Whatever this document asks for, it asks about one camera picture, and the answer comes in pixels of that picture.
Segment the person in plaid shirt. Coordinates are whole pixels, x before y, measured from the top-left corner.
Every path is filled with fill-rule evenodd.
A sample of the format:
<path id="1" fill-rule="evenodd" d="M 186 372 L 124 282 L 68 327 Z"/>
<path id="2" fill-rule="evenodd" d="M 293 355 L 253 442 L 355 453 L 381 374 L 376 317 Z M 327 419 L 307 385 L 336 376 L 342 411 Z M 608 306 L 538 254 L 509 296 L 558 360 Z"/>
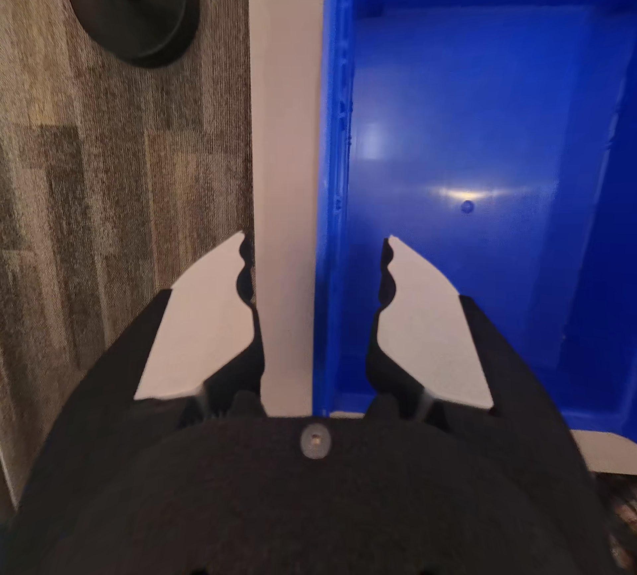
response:
<path id="1" fill-rule="evenodd" d="M 604 527 L 620 574 L 636 574 L 636 476 L 594 473 Z"/>

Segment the blue plastic bin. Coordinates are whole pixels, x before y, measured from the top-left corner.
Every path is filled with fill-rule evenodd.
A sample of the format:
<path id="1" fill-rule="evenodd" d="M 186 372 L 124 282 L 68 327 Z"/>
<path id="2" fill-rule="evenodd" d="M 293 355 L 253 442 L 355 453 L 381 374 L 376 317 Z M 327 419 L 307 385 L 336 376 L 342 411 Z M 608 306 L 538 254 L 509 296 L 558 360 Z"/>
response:
<path id="1" fill-rule="evenodd" d="M 363 412 L 394 235 L 569 426 L 636 440 L 636 0 L 325 0 L 313 412 Z"/>

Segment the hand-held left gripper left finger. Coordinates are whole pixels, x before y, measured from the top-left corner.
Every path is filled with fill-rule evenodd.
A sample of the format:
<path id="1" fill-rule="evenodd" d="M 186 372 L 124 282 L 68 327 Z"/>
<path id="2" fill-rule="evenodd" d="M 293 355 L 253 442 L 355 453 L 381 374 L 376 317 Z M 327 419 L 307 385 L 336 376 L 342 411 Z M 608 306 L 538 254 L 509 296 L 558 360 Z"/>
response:
<path id="1" fill-rule="evenodd" d="M 264 348 L 253 303 L 250 237 L 236 232 L 172 284 L 136 401 L 260 396 Z"/>

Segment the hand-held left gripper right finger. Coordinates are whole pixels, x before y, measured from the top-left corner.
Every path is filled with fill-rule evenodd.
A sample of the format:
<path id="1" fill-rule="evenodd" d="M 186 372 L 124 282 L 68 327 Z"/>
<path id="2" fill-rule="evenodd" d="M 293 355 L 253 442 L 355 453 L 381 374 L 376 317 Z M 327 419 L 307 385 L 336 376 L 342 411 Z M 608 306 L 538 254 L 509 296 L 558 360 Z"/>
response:
<path id="1" fill-rule="evenodd" d="M 447 277 L 403 240 L 384 239 L 366 377 L 399 410 L 444 402 L 491 410 L 494 400 L 460 294 Z"/>

